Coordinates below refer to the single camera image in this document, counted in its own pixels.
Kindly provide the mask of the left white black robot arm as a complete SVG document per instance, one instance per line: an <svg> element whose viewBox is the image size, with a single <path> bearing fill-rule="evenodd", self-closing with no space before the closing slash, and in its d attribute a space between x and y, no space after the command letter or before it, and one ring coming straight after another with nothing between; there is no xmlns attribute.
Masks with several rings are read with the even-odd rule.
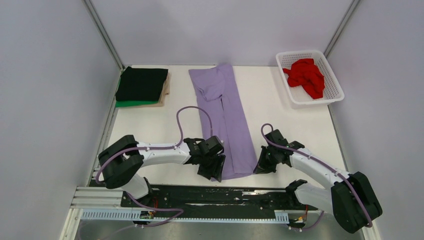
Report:
<svg viewBox="0 0 424 240"><path fill-rule="evenodd" d="M197 165L197 174L222 181L226 156L224 144L217 136L208 139L184 138L172 145L138 142L133 135L125 135L103 150L98 161L100 170L95 180L107 189L122 189L140 206L153 201L152 188L146 177L137 174L142 167L178 164Z"/></svg>

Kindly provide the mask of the purple t shirt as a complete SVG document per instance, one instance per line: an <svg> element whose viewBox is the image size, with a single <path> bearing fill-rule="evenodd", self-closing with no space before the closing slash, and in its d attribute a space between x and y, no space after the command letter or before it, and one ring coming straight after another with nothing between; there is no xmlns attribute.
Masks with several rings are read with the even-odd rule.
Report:
<svg viewBox="0 0 424 240"><path fill-rule="evenodd" d="M233 66L224 63L208 69L190 69L188 73L197 106L207 112L200 114L203 138L214 135L224 143L222 179L252 175L257 157Z"/></svg>

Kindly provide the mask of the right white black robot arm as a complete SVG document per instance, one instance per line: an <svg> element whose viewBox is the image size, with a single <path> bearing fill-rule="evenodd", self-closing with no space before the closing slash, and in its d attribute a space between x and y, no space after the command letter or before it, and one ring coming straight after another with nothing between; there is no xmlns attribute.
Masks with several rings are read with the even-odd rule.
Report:
<svg viewBox="0 0 424 240"><path fill-rule="evenodd" d="M332 214L348 233L373 226L373 220L383 214L381 204L368 177L360 171L350 173L337 168L313 154L298 141L288 142L278 129L262 134L267 146L262 146L254 174L276 172L278 164L287 165L308 175L320 184L307 180L291 182L285 190L286 204L292 209L301 205L315 207Z"/></svg>

